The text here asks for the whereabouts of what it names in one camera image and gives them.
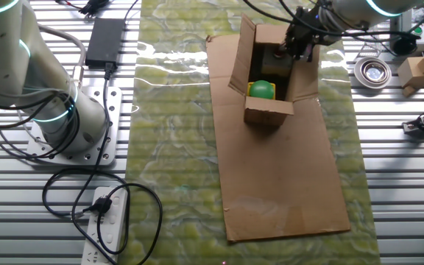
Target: black cable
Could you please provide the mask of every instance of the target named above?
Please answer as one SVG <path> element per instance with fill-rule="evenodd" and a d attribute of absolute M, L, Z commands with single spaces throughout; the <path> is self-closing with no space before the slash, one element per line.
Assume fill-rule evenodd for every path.
<path fill-rule="evenodd" d="M 78 12 L 83 15 L 95 15 L 99 9 L 105 7 L 109 3 L 109 0 L 89 0 L 88 3 L 82 7 Z"/>
<path fill-rule="evenodd" d="M 76 9 L 78 9 L 78 10 L 80 10 L 81 9 L 81 7 L 78 7 L 78 6 L 75 6 L 74 4 L 72 4 L 71 2 L 69 2 L 68 0 L 55 0 L 57 3 L 60 3 L 61 1 L 63 1 L 63 2 L 65 2 L 65 4 L 67 5 L 67 6 L 70 6 L 70 7 L 74 7 L 74 8 L 76 8 Z"/>
<path fill-rule="evenodd" d="M 82 13 L 83 15 L 88 15 L 88 16 L 96 15 L 96 13 L 98 13 L 101 8 L 109 4 L 109 0 L 89 0 L 84 7 L 78 7 L 67 0 L 55 0 L 55 1 L 57 3 L 60 3 L 61 1 L 63 1 L 66 3 L 66 5 L 78 9 L 79 13 Z"/>
<path fill-rule="evenodd" d="M 310 25 L 309 23 L 307 23 L 306 21 L 302 20 L 301 18 L 299 18 L 298 16 L 296 16 L 286 5 L 286 3 L 284 3 L 284 0 L 279 0 L 280 4 L 283 6 L 283 8 L 286 10 L 286 12 L 296 21 L 298 21 L 300 24 L 302 24 L 302 26 L 314 31 L 314 32 L 318 32 L 320 34 L 324 34 L 324 35 L 328 35 L 328 36 L 335 36 L 335 37 L 362 37 L 362 36 L 371 36 L 371 35 L 405 35 L 407 38 L 420 38 L 417 37 L 415 35 L 412 35 L 408 32 L 393 32 L 393 31 L 385 31 L 385 32 L 374 32 L 374 33 L 367 33 L 367 32 L 360 32 L 360 33 L 347 33 L 347 32 L 342 32 L 342 33 L 338 33 L 338 32 L 330 32 L 328 30 L 323 30 L 323 29 L 319 29 L 316 28 L 312 25 Z"/>
<path fill-rule="evenodd" d="M 320 4 L 319 3 L 319 0 L 317 0 L 318 2 L 315 2 L 315 1 L 313 1 L 313 0 L 308 0 L 309 2 L 311 2 L 312 4 L 315 4 L 316 6 L 318 6 L 318 7 L 321 7 L 321 8 L 323 8 L 324 10 L 327 10 L 328 12 L 330 12 L 330 13 L 332 13 L 333 15 L 335 15 L 340 21 L 342 21 L 347 27 L 349 27 L 349 28 L 351 28 L 351 29 L 354 29 L 354 30 L 361 30 L 361 31 L 364 31 L 364 32 L 367 32 L 367 33 L 371 33 L 371 32 L 368 32 L 367 31 L 367 29 L 358 29 L 358 28 L 356 28 L 356 27 L 354 27 L 353 25 L 351 25 L 351 24 L 349 24 L 348 22 L 346 22 L 346 20 L 344 20 L 340 15 L 338 15 L 338 13 L 336 13 L 334 10 L 332 10 L 331 8 L 328 8 L 326 5 L 324 5 L 324 4 Z M 376 40 L 376 41 L 379 41 L 379 39 L 377 39 L 374 35 L 371 35 L 371 37 L 374 39 L 374 40 Z M 363 42 L 366 42 L 366 39 L 363 39 L 363 38 L 359 38 L 359 37 L 353 37 L 355 40 L 359 40 L 359 41 L 363 41 Z M 394 53 L 394 52 L 392 52 L 385 44 L 384 44 L 384 42 L 380 42 L 380 44 L 385 48 L 385 50 L 387 50 L 391 55 L 393 55 L 393 56 L 396 56 L 397 57 L 397 55 Z"/>
<path fill-rule="evenodd" d="M 3 132 L 0 130 L 0 136 L 3 138 L 4 142 L 11 146 L 15 151 L 20 152 L 22 155 L 16 154 L 12 151 L 10 151 L 8 148 L 4 146 L 3 143 L 0 142 L 0 147 L 9 155 L 15 156 L 20 159 L 27 159 L 27 160 L 37 160 L 42 158 L 54 158 L 56 155 L 59 155 L 60 153 L 64 152 L 70 144 L 74 141 L 74 139 L 77 137 L 78 132 L 80 131 L 80 114 L 78 113 L 78 109 L 74 108 L 74 115 L 76 115 L 76 119 L 74 119 L 72 122 L 76 122 L 76 129 L 71 137 L 69 137 L 70 133 L 67 131 L 66 137 L 63 139 L 69 139 L 70 140 L 65 144 L 65 141 L 61 141 L 56 147 L 54 147 L 52 150 L 42 154 L 42 155 L 33 155 L 25 152 L 24 150 L 19 149 L 14 144 L 12 144 L 10 141 L 7 140 L 6 136 L 3 134 Z"/>
<path fill-rule="evenodd" d="M 120 186 L 118 186 L 118 187 L 116 187 L 116 188 L 114 188 L 107 196 L 106 196 L 106 198 L 107 199 L 110 199 L 110 197 L 116 192 L 116 191 L 118 191 L 119 189 L 121 189 L 121 188 L 126 188 L 126 187 L 130 187 L 130 186 L 134 186 L 134 187 L 139 187 L 139 188 L 142 188 L 143 190 L 145 190 L 145 191 L 147 191 L 148 193 L 150 193 L 154 198 L 155 198 L 155 200 L 156 200 L 156 203 L 158 204 L 158 210 L 159 210 L 159 217 L 158 217 L 158 226 L 157 226 L 157 229 L 156 229 L 156 233 L 155 233 L 155 237 L 153 238 L 153 242 L 152 242 L 152 244 L 150 245 L 150 248 L 149 248 L 149 250 L 148 250 L 148 252 L 146 253 L 146 255 L 144 256 L 144 258 L 138 263 L 139 265 L 140 264 L 143 264 L 143 263 L 145 263 L 145 261 L 150 257 L 150 255 L 152 254 L 152 252 L 153 252 L 153 250 L 154 250 L 154 248 L 155 248 L 155 245 L 156 245 L 156 242 L 158 241 L 158 237 L 160 236 L 160 230 L 161 230 L 161 223 L 162 223 L 162 221 L 163 221 L 163 206 L 161 205 L 161 201 L 160 201 L 160 198 L 158 198 L 158 195 L 154 192 L 154 191 L 152 191 L 150 188 L 148 188 L 148 187 L 146 187 L 146 186 L 144 186 L 144 185 L 141 185 L 141 184 L 136 184 L 136 183 L 128 183 L 128 184 L 123 184 L 123 185 L 120 185 Z M 112 250 L 109 250 L 109 248 L 104 244 L 104 241 L 102 240 L 102 237 L 101 237 L 101 218 L 102 218 L 102 215 L 101 214 L 99 214 L 98 215 L 98 217 L 97 217 L 97 234 L 98 234 L 98 237 L 99 237 L 99 243 L 101 243 L 101 245 L 102 245 L 102 247 L 104 247 L 104 249 L 107 251 L 107 252 L 109 252 L 110 254 L 113 254 L 113 255 L 118 255 L 118 254 L 120 254 L 124 249 L 125 249 L 125 247 L 127 246 L 127 244 L 124 244 L 124 246 L 119 250 L 119 251 L 112 251 Z"/>
<path fill-rule="evenodd" d="M 16 122 L 14 124 L 0 125 L 0 129 L 10 129 L 10 128 L 14 128 L 14 127 L 17 127 L 17 126 L 22 125 L 22 124 L 26 124 L 27 122 L 31 121 L 34 117 L 36 117 L 36 115 L 39 114 L 42 111 L 42 109 L 45 106 L 47 106 L 47 104 L 50 103 L 50 101 L 55 97 L 56 97 L 56 95 L 54 95 L 53 97 L 49 97 L 49 100 L 46 100 L 37 110 L 34 111 L 33 114 L 31 114 L 29 116 L 29 118 L 27 118 L 23 121 Z"/>
<path fill-rule="evenodd" d="M 243 2 L 245 2 L 245 4 L 247 4 L 248 5 L 248 7 L 251 7 L 251 9 L 253 9 L 254 11 L 256 11 L 256 12 L 258 12 L 258 13 L 260 13 L 260 14 L 262 14 L 262 15 L 265 15 L 266 17 L 268 17 L 268 18 L 272 18 L 272 19 L 275 19 L 275 20 L 277 20 L 277 21 L 282 21 L 282 22 L 286 22 L 286 23 L 289 23 L 289 24 L 293 24 L 294 22 L 292 22 L 291 20 L 289 20 L 289 19 L 287 19 L 287 18 L 281 18 L 281 17 L 278 17 L 278 16 L 275 16 L 275 15 L 271 15 L 271 14 L 269 14 L 269 13 L 266 13 L 266 12 L 264 12 L 263 10 L 261 10 L 261 9 L 259 9 L 259 8 L 257 8 L 257 7 L 255 7 L 253 4 L 251 4 L 248 0 L 243 0 Z"/>
<path fill-rule="evenodd" d="M 22 106 L 17 106 L 17 107 L 8 107 L 8 106 L 0 105 L 0 109 L 1 110 L 25 110 L 25 109 L 40 105 L 42 103 L 50 102 L 50 100 L 54 99 L 59 94 L 60 94 L 60 92 L 56 92 L 51 96 L 47 96 L 44 99 L 38 100 L 38 101 L 30 103 L 28 105 L 22 105 Z"/>
<path fill-rule="evenodd" d="M 135 6 L 135 4 L 137 4 L 137 2 L 138 2 L 138 0 L 135 0 L 135 1 L 133 2 L 133 4 L 130 6 L 129 10 L 128 10 L 128 11 L 127 11 L 127 13 L 125 14 L 124 22 L 127 22 L 127 16 L 129 15 L 130 11 L 131 11 L 131 10 L 132 10 L 132 8 Z"/>
<path fill-rule="evenodd" d="M 118 255 L 118 254 L 120 254 L 121 252 L 123 252 L 124 250 L 125 250 L 125 248 L 127 247 L 127 243 L 128 243 L 128 227 L 129 227 L 129 218 L 130 218 L 130 212 L 129 212 L 129 210 L 130 210 L 130 190 L 127 188 L 127 187 L 130 187 L 130 186 L 135 186 L 135 187 L 139 187 L 139 188 L 142 188 L 143 190 L 145 190 L 145 191 L 147 191 L 147 192 L 149 192 L 154 198 L 155 198 L 155 200 L 156 200 L 156 202 L 157 202 L 157 204 L 158 204 L 158 207 L 159 207 L 159 214 L 160 214 L 160 216 L 159 216 L 159 220 L 158 220 L 158 228 L 157 228 L 157 231 L 156 231 L 156 233 L 155 233 L 155 237 L 154 237 L 154 239 L 153 239 L 153 242 L 152 242 L 152 245 L 151 245 L 151 247 L 149 248 L 149 251 L 148 251 L 148 253 L 145 255 L 145 257 L 142 259 L 142 261 L 140 261 L 140 263 L 138 263 L 138 264 L 143 264 L 149 257 L 150 257 L 150 255 L 152 254 L 152 252 L 153 252 L 153 250 L 154 250 L 154 248 L 155 248 L 155 245 L 156 245 L 156 242 L 157 242 L 157 240 L 158 240 L 158 237 L 159 237 L 159 235 L 160 235 L 160 229 L 161 229 L 161 224 L 162 224 L 162 220 L 163 220 L 163 207 L 162 207 L 162 205 L 161 205 L 161 201 L 160 201 L 160 198 L 158 198 L 158 196 L 156 195 L 156 193 L 153 191 L 153 190 L 151 190 L 150 188 L 147 188 L 146 186 L 144 186 L 144 185 L 141 185 L 141 184 L 136 184 L 136 183 L 126 183 L 125 182 L 125 180 L 123 180 L 123 179 L 121 179 L 120 177 L 118 177 L 118 176 L 115 176 L 114 174 L 108 174 L 108 173 L 106 173 L 106 172 L 102 172 L 102 171 L 100 171 L 100 170 L 98 170 L 98 168 L 99 168 L 99 164 L 100 164 L 100 161 L 101 161 L 101 158 L 102 158 L 102 156 L 103 156 L 103 151 L 104 151 L 104 148 L 105 148 L 105 144 L 107 143 L 107 139 L 108 139 L 108 136 L 109 136 L 109 124 L 110 124 L 110 117 L 109 117 L 109 113 L 108 113 L 108 110 L 107 110 L 107 85 L 108 85 L 108 81 L 110 80 L 110 76 L 111 76 L 111 74 L 113 73 L 113 64 L 112 63 L 108 63 L 107 65 L 106 65 L 106 73 L 105 73 L 105 84 L 104 84 L 104 89 L 103 89 L 103 93 L 102 93 L 102 95 L 103 95 L 103 106 L 104 106 L 104 110 L 105 110 L 105 115 L 106 115 L 106 131 L 105 131 L 105 135 L 104 135 L 104 138 L 103 138 L 103 140 L 102 140 L 102 145 L 101 145 L 101 147 L 100 147 L 100 150 L 99 150 L 99 154 L 98 154 L 98 157 L 97 157 L 97 160 L 96 160 L 96 164 L 94 165 L 94 168 L 93 169 L 63 169 L 63 170 L 61 170 L 61 171 L 59 171 L 58 173 L 55 173 L 55 174 L 53 174 L 52 175 L 52 177 L 50 177 L 50 179 L 47 181 L 47 183 L 46 183 L 46 185 L 45 185 L 45 187 L 43 188 L 43 191 L 42 191 L 42 202 L 43 202 L 43 205 L 45 206 L 45 208 L 50 212 L 50 213 L 53 213 L 54 215 L 56 215 L 56 216 L 70 216 L 71 217 L 71 220 L 72 220 L 72 222 L 73 222 L 73 224 L 74 224 L 74 226 L 78 229 L 78 231 L 81 233 L 81 234 L 83 234 L 84 235 L 84 237 L 90 242 L 90 243 L 92 243 L 92 245 L 95 247 L 95 248 L 97 248 L 98 249 L 98 251 L 109 261 L 109 262 L 111 262 L 113 265 L 116 265 L 117 263 L 106 253 L 106 252 L 108 252 L 108 253 L 110 253 L 110 254 L 112 254 L 112 255 Z M 79 193 L 78 193 L 78 196 L 77 196 L 77 198 L 75 199 L 75 201 L 74 201 L 74 204 L 73 204 L 73 208 L 71 209 L 71 212 L 60 212 L 60 211 L 54 211 L 53 209 L 51 209 L 50 208 L 50 206 L 49 206 L 49 204 L 48 204 L 48 202 L 47 202 L 47 200 L 46 200 L 46 195 L 47 195 L 47 192 L 48 192 L 48 190 L 49 190 L 49 187 L 55 182 L 55 181 L 57 181 L 57 180 L 59 180 L 61 177 L 64 177 L 65 175 L 67 175 L 67 174 L 70 174 L 70 173 L 72 173 L 72 174 L 88 174 L 89 175 L 89 177 L 88 177 L 88 179 L 86 180 L 86 182 L 85 182 L 85 184 L 84 184 L 84 186 L 81 188 L 81 190 L 79 191 Z M 101 225 L 101 222 L 100 222 L 100 220 L 99 219 L 101 219 L 102 218 L 102 213 L 99 213 L 99 216 L 98 216 L 98 223 L 97 223 L 97 230 L 98 230 L 98 240 L 99 240 L 99 244 L 94 240 L 94 239 L 92 239 L 81 227 L 80 227 L 80 225 L 77 223 L 77 216 L 79 216 L 79 214 L 81 214 L 82 212 L 85 212 L 85 211 L 87 211 L 88 209 L 86 208 L 86 209 L 84 209 L 84 210 L 82 210 L 82 211 L 78 211 L 78 212 L 76 212 L 76 207 L 78 206 L 78 203 L 79 203 L 79 200 L 80 200 L 80 198 L 81 198 L 81 196 L 83 195 L 83 193 L 85 192 L 85 190 L 86 190 L 86 188 L 89 186 L 89 183 L 92 181 L 92 179 L 94 178 L 94 176 L 95 175 L 104 175 L 104 176 L 106 176 L 106 177 L 112 177 L 112 178 L 115 178 L 115 179 L 117 179 L 119 182 L 121 182 L 122 183 L 122 185 L 120 185 L 120 186 L 118 186 L 118 187 L 116 187 L 113 191 L 111 191 L 110 193 L 109 193 L 109 195 L 107 196 L 107 198 L 109 199 L 111 196 L 112 196 L 112 194 L 114 193 L 114 192 L 116 192 L 116 191 L 118 191 L 120 188 L 126 188 L 127 189 L 127 193 L 128 193 L 128 196 L 127 196 L 127 205 L 126 205 L 126 214 L 125 214 L 125 236 L 124 236 L 124 243 L 122 244 L 122 247 L 119 249 L 119 250 L 116 250 L 116 251 L 113 251 L 113 250 L 110 250 L 106 245 L 105 245 L 105 243 L 104 243 L 104 241 L 102 240 L 102 236 L 101 236 L 101 232 L 100 232 L 100 230 L 101 230 L 101 227 L 100 227 L 100 225 Z"/>

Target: power cord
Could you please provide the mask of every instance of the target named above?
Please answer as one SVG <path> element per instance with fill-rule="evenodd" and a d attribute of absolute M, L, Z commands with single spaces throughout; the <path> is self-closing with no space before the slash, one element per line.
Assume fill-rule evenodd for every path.
<path fill-rule="evenodd" d="M 109 136 L 109 123 L 110 123 L 110 117 L 109 117 L 109 113 L 107 110 L 107 85 L 108 82 L 110 80 L 110 77 L 113 73 L 114 70 L 114 65 L 112 63 L 107 63 L 106 67 L 105 67 L 105 83 L 104 83 L 104 89 L 103 89 L 103 106 L 105 109 L 105 115 L 106 115 L 106 131 L 105 131 L 105 135 L 104 138 L 102 140 L 102 145 L 100 147 L 99 150 L 99 154 L 96 160 L 96 164 L 94 165 L 94 168 L 92 170 L 88 170 L 88 169 L 63 169 L 61 171 L 59 171 L 58 173 L 55 173 L 54 175 L 52 175 L 52 177 L 47 181 L 45 187 L 43 188 L 42 191 L 42 201 L 43 201 L 43 205 L 45 206 L 45 208 L 53 213 L 56 216 L 70 216 L 71 220 L 74 224 L 74 226 L 78 229 L 78 231 L 84 235 L 84 237 L 86 237 L 87 240 L 89 240 L 90 243 L 92 243 L 92 245 L 98 249 L 98 251 L 112 264 L 112 265 L 117 265 L 117 263 L 107 254 L 110 253 L 111 255 L 118 255 L 121 252 L 123 252 L 125 250 L 125 248 L 127 247 L 127 243 L 128 243 L 128 227 L 129 227 L 129 217 L 130 217 L 130 190 L 128 189 L 128 187 L 131 186 L 135 186 L 138 188 L 141 188 L 145 191 L 147 191 L 148 193 L 150 193 L 155 201 L 158 204 L 158 209 L 159 209 L 159 219 L 158 219 L 158 227 L 155 233 L 155 237 L 153 238 L 153 242 L 152 245 L 149 248 L 148 253 L 145 255 L 145 257 L 138 263 L 140 264 L 144 264 L 145 261 L 150 257 L 150 255 L 152 254 L 156 242 L 158 241 L 158 237 L 160 235 L 160 229 L 161 229 L 161 224 L 162 224 L 162 220 L 163 220 L 163 206 L 161 205 L 161 201 L 160 198 L 157 196 L 157 194 L 151 190 L 150 188 L 141 185 L 141 184 L 137 184 L 137 183 L 126 183 L 125 180 L 121 179 L 118 176 L 115 176 L 114 174 L 108 174 L 106 172 L 102 172 L 99 171 L 99 164 L 100 161 L 102 159 L 102 155 L 103 155 L 103 150 L 105 148 L 105 144 L 107 143 L 107 139 Z M 86 174 L 89 175 L 88 179 L 86 180 L 84 186 L 82 187 L 82 189 L 79 191 L 77 198 L 74 201 L 73 204 L 73 208 L 71 209 L 71 212 L 58 212 L 58 211 L 54 211 L 53 209 L 51 209 L 48 205 L 48 202 L 46 200 L 46 195 L 47 192 L 49 190 L 49 187 L 56 181 L 59 180 L 61 177 L 65 177 L 67 174 L 69 173 L 77 173 L 77 174 Z M 85 192 L 86 188 L 89 186 L 89 183 L 92 181 L 92 179 L 94 178 L 95 175 L 104 175 L 104 176 L 108 176 L 111 178 L 114 178 L 116 180 L 118 180 L 119 182 L 122 183 L 122 185 L 114 188 L 105 198 L 102 198 L 101 200 L 97 200 L 95 203 L 95 206 L 91 206 L 89 208 L 86 208 L 82 211 L 77 211 L 77 206 L 79 203 L 79 200 L 81 198 L 81 196 L 83 195 L 83 193 Z M 102 239 L 102 234 L 101 234 L 101 222 L 100 219 L 103 216 L 103 212 L 106 211 L 105 209 L 107 208 L 107 204 L 110 204 L 112 201 L 110 200 L 110 197 L 112 196 L 112 194 L 114 194 L 116 191 L 118 191 L 121 188 L 125 188 L 127 190 L 128 196 L 127 196 L 127 204 L 126 204 L 126 214 L 125 214 L 125 235 L 124 235 L 124 243 L 122 245 L 122 247 L 119 250 L 110 250 L 106 244 L 104 243 L 103 239 Z M 98 215 L 98 222 L 97 222 L 97 233 L 98 233 L 98 240 L 99 240 L 99 244 L 93 239 L 91 238 L 91 236 L 89 236 L 81 227 L 80 225 L 77 223 L 77 217 L 80 216 L 82 213 L 89 211 L 89 210 L 97 210 L 99 212 Z"/>
<path fill-rule="evenodd" d="M 55 0 L 55 1 L 59 4 L 60 2 L 63 2 L 70 7 L 74 7 L 78 9 L 79 13 L 82 13 L 83 15 L 88 15 L 88 16 L 96 15 L 96 13 L 98 13 L 98 11 L 101 8 L 109 4 L 109 0 L 89 0 L 84 7 L 78 7 L 67 0 Z"/>

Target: green ball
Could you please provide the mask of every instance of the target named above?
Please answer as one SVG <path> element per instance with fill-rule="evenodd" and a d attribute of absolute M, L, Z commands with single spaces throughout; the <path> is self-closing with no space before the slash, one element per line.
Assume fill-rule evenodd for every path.
<path fill-rule="evenodd" d="M 262 99 L 273 99 L 274 88 L 270 82 L 259 80 L 251 85 L 250 96 Z"/>

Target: switch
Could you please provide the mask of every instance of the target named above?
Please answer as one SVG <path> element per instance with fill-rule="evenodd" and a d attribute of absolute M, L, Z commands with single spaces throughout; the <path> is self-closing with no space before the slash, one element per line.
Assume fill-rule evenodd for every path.
<path fill-rule="evenodd" d="M 107 242 L 108 244 L 112 243 L 113 238 L 114 238 L 114 237 L 112 236 L 112 234 L 107 235 L 106 242 Z"/>

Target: white power strip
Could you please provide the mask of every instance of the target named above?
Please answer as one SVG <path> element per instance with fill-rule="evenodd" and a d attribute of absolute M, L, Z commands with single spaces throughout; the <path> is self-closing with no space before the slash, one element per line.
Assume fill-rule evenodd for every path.
<path fill-rule="evenodd" d="M 99 187 L 94 192 L 95 201 L 100 197 L 107 196 L 114 188 Z M 101 233 L 102 240 L 110 250 L 117 250 L 121 241 L 122 225 L 124 224 L 125 204 L 127 203 L 127 192 L 121 188 L 116 191 L 112 199 L 112 205 L 109 211 L 102 218 Z M 99 243 L 97 236 L 97 219 L 98 214 L 92 213 L 89 217 L 89 225 L 86 233 Z M 117 261 L 117 255 L 110 255 L 110 257 Z M 95 248 L 88 240 L 85 242 L 85 249 L 82 253 L 81 265 L 97 265 L 108 264 L 109 261 Z"/>

